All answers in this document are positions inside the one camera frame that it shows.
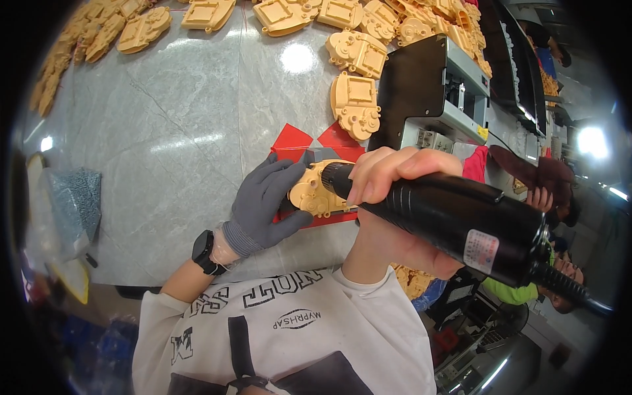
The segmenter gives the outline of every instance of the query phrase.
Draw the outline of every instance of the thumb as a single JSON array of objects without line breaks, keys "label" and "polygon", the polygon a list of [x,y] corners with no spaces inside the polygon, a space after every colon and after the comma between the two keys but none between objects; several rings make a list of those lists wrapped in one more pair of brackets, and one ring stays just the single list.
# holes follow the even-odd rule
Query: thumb
[{"label": "thumb", "polygon": [[308,226],[314,220],[313,215],[307,211],[297,210],[290,214],[287,218],[272,224],[270,238],[276,245],[281,240],[290,237],[298,232],[304,226]]}]

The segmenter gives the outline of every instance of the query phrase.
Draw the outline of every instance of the black electric screwdriver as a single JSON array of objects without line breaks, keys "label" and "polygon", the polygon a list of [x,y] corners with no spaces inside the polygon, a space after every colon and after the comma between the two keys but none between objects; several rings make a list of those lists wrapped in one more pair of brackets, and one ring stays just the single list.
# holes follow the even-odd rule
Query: black electric screwdriver
[{"label": "black electric screwdriver", "polygon": [[[325,188],[347,199],[352,164],[332,162]],[[492,186],[444,173],[395,181],[386,199],[360,207],[423,238],[457,261],[508,286],[541,285],[599,315],[612,307],[549,265],[544,213]]]}]

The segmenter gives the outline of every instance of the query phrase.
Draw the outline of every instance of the glove cuff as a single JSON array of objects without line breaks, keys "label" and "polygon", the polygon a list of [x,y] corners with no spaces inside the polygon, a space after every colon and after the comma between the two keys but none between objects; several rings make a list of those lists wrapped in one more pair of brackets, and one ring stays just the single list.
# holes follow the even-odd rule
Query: glove cuff
[{"label": "glove cuff", "polygon": [[222,231],[228,245],[242,258],[248,258],[251,253],[263,250],[263,247],[244,233],[234,220],[224,222]]}]

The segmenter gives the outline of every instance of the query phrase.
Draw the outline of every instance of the fingernail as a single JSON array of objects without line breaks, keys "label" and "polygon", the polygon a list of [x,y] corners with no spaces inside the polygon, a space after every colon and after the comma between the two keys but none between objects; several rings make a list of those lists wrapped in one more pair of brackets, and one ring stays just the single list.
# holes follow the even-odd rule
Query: fingernail
[{"label": "fingernail", "polygon": [[371,183],[371,181],[369,181],[367,185],[364,187],[364,193],[362,194],[362,202],[367,202],[371,198],[371,195],[373,195],[373,184]]},{"label": "fingernail", "polygon": [[397,168],[399,170],[406,171],[412,169],[413,166],[415,166],[415,160],[411,158],[402,162]]},{"label": "fingernail", "polygon": [[347,203],[349,203],[349,205],[354,205],[356,196],[358,196],[358,190],[356,188],[352,188],[351,191],[349,191],[349,196],[347,196]]}]

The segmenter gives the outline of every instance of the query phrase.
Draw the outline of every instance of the gray glove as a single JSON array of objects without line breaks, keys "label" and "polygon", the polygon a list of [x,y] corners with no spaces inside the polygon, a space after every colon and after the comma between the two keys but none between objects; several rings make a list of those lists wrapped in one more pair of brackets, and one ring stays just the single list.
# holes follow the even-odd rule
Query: gray glove
[{"label": "gray glove", "polygon": [[313,215],[298,210],[272,223],[283,197],[305,173],[305,165],[289,159],[277,162],[268,156],[241,183],[233,203],[233,217],[222,230],[228,245],[242,258],[277,245],[313,221]]}]

